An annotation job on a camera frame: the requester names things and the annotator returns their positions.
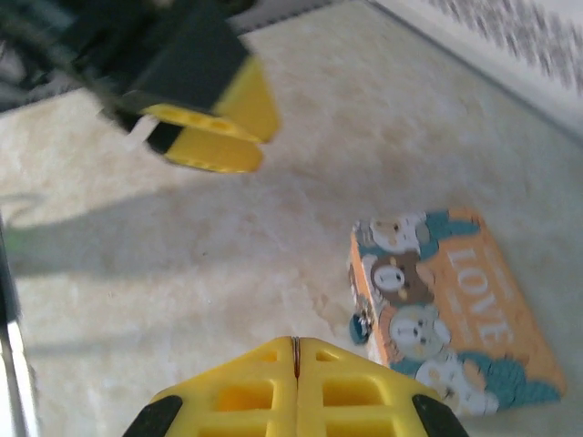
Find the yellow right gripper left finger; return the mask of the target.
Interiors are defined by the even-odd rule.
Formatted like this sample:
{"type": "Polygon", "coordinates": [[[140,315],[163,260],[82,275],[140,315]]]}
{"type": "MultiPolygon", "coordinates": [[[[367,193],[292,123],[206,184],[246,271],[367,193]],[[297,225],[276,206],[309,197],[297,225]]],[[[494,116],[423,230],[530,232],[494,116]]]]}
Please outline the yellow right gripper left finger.
{"type": "Polygon", "coordinates": [[[294,338],[280,337],[157,393],[126,436],[293,436],[294,338]]]}

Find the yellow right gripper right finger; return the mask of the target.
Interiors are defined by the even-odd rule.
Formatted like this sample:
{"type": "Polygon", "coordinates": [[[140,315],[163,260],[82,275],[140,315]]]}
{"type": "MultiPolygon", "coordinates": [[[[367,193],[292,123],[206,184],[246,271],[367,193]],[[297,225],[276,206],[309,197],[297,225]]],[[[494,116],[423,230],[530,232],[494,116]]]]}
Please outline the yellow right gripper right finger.
{"type": "Polygon", "coordinates": [[[298,338],[296,349],[299,436],[467,436],[421,382],[323,340],[298,338]]]}

